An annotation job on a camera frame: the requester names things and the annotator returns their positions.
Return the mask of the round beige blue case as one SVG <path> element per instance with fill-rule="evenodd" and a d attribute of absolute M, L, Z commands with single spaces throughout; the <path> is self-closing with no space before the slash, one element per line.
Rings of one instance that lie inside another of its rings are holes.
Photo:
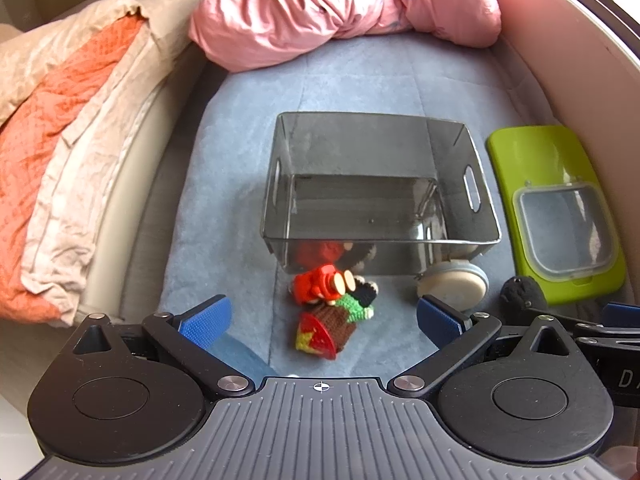
<path fill-rule="evenodd" d="M 458 311 L 477 307 L 488 290 L 487 274 L 466 260 L 435 263 L 416 282 L 419 297 L 431 295 Z"/>

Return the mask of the crocheted green brown doll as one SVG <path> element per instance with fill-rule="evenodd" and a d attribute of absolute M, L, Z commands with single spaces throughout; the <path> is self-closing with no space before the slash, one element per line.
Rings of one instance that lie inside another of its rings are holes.
<path fill-rule="evenodd" d="M 335 360 L 361 322 L 374 317 L 373 301 L 378 285 L 356 276 L 353 292 L 346 292 L 335 304 L 322 302 L 299 315 L 295 349 L 326 360 Z"/>

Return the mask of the smoky transparent storage box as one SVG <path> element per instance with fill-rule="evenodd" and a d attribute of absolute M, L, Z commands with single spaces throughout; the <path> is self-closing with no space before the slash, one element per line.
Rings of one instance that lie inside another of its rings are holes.
<path fill-rule="evenodd" d="M 420 275 L 501 240 L 465 124 L 346 112 L 277 117 L 260 234 L 289 274 Z"/>

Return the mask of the pink crumpled duvet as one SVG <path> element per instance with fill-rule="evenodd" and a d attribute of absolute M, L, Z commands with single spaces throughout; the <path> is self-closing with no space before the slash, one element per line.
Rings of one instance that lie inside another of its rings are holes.
<path fill-rule="evenodd" d="M 231 73 L 294 60 L 332 39 L 416 30 L 487 48 L 501 32 L 498 0 L 201 0 L 189 37 Z"/>

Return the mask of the red hooded toy figure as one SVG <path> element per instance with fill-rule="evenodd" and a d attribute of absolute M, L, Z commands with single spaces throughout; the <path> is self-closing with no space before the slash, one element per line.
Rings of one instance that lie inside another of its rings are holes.
<path fill-rule="evenodd" d="M 340 271 L 333 264 L 324 264 L 297 274 L 290 286 L 290 293 L 299 306 L 335 304 L 348 292 L 356 290 L 354 274 Z"/>

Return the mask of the green box lid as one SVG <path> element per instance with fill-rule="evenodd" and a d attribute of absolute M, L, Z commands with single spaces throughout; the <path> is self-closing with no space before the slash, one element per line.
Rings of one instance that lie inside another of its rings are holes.
<path fill-rule="evenodd" d="M 625 256 L 577 134 L 561 125 L 503 128 L 486 146 L 516 272 L 533 278 L 552 306 L 618 292 Z"/>

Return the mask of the orange beige blanket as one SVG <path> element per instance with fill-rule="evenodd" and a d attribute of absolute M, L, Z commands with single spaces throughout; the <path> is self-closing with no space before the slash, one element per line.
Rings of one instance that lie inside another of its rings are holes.
<path fill-rule="evenodd" d="M 102 0 L 2 44 L 2 318 L 73 324 L 126 144 L 105 114 L 152 45 L 134 0 Z"/>

